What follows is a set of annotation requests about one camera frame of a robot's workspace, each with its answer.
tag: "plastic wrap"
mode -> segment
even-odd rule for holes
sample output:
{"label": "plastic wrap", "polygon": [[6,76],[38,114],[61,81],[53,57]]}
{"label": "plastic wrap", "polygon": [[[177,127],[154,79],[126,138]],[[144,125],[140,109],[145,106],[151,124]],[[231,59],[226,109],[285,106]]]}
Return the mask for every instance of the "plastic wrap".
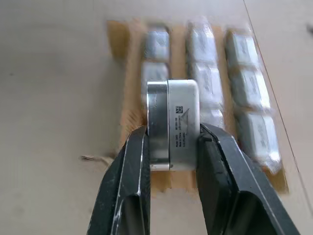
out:
{"label": "plastic wrap", "polygon": [[242,150],[271,174],[276,174],[281,169],[281,156],[272,117],[242,112],[236,119]]}
{"label": "plastic wrap", "polygon": [[243,29],[228,29],[225,37],[227,65],[259,66],[259,57],[252,33]]}
{"label": "plastic wrap", "polygon": [[217,52],[212,28],[205,17],[188,23],[187,61],[216,62]]}
{"label": "plastic wrap", "polygon": [[166,81],[169,69],[166,63],[143,62],[141,65],[141,103],[147,108],[147,82]]}
{"label": "plastic wrap", "polygon": [[233,100],[237,106],[253,110],[270,110],[268,90],[259,69],[239,67],[229,77]]}
{"label": "plastic wrap", "polygon": [[146,37],[145,59],[164,62],[170,60],[170,36],[167,28],[162,26],[149,27]]}
{"label": "plastic wrap", "polygon": [[207,123],[225,129],[224,117],[221,110],[202,110],[200,111],[200,123]]}
{"label": "plastic wrap", "polygon": [[199,87],[200,110],[223,109],[223,91],[217,66],[203,62],[191,63],[191,77]]}

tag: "qr code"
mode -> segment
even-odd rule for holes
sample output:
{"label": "qr code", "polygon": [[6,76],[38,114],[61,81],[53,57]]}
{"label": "qr code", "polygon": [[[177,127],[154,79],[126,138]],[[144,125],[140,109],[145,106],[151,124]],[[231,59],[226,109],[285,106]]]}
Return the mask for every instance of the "qr code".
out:
{"label": "qr code", "polygon": [[177,114],[182,114],[183,113],[182,106],[176,106],[176,113]]}

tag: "silver battery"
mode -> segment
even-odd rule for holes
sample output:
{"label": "silver battery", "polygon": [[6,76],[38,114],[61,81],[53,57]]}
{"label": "silver battery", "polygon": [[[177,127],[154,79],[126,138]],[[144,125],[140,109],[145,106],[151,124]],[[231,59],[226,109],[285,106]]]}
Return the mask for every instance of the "silver battery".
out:
{"label": "silver battery", "polygon": [[270,109],[268,90],[262,72],[242,68],[231,77],[232,95],[235,103],[255,110]]}
{"label": "silver battery", "polygon": [[204,24],[202,27],[189,26],[187,41],[188,57],[191,62],[216,62],[217,52],[212,29]]}
{"label": "silver battery", "polygon": [[243,151],[272,174],[281,169],[281,156],[271,116],[241,113],[237,117],[238,139]]}
{"label": "silver battery", "polygon": [[147,82],[166,81],[169,70],[166,63],[143,62],[141,65],[141,103],[147,107]]}
{"label": "silver battery", "polygon": [[192,63],[191,78],[199,87],[200,110],[223,108],[222,84],[220,72],[216,66]]}
{"label": "silver battery", "polygon": [[200,134],[196,82],[148,82],[147,102],[151,170],[195,170]]}
{"label": "silver battery", "polygon": [[250,34],[228,31],[226,34],[226,54],[228,67],[255,65],[259,63],[254,39]]}
{"label": "silver battery", "polygon": [[225,129],[224,117],[221,110],[200,110],[200,123],[207,123]]}
{"label": "silver battery", "polygon": [[166,28],[151,27],[147,33],[145,58],[156,61],[170,60],[170,36]]}

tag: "metal cylinder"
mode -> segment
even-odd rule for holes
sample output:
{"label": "metal cylinder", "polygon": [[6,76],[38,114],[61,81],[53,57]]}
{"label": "metal cylinder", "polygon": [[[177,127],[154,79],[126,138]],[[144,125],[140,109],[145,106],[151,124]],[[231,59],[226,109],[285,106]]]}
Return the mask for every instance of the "metal cylinder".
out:
{"label": "metal cylinder", "polygon": [[147,108],[151,170],[196,169],[200,134],[196,82],[148,82]]}

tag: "brown cardboard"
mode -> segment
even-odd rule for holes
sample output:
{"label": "brown cardboard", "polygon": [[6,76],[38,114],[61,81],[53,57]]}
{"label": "brown cardboard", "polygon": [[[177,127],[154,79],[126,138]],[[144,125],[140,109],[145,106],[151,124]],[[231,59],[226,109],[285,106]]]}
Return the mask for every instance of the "brown cardboard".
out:
{"label": "brown cardboard", "polygon": [[[146,125],[146,113],[141,109],[140,103],[140,69],[142,59],[142,39],[145,33],[145,26],[139,20],[134,20],[130,23],[108,22],[108,37],[111,46],[112,55],[114,58],[126,59],[126,75],[124,87],[124,101],[121,115],[121,136],[120,146],[124,144],[129,133],[141,125]],[[175,25],[170,28],[171,36],[171,74],[174,79],[186,79],[186,52],[185,52],[185,33],[186,27],[183,25]],[[235,138],[236,128],[233,115],[232,99],[230,87],[228,83],[228,74],[226,67],[226,59],[224,52],[224,33],[218,26],[212,27],[217,52],[219,55],[219,70],[222,81],[224,93],[224,122],[227,132],[232,134]],[[129,35],[129,42],[126,42],[127,35]],[[118,41],[124,43],[119,45],[114,39],[121,37]],[[277,175],[269,176],[269,179],[278,192],[288,192],[288,185],[284,171],[282,170]],[[187,191],[196,191],[196,177],[195,172],[181,171],[181,172],[152,172],[151,174],[151,190],[152,194],[158,191],[165,191],[167,188],[184,188]]]}

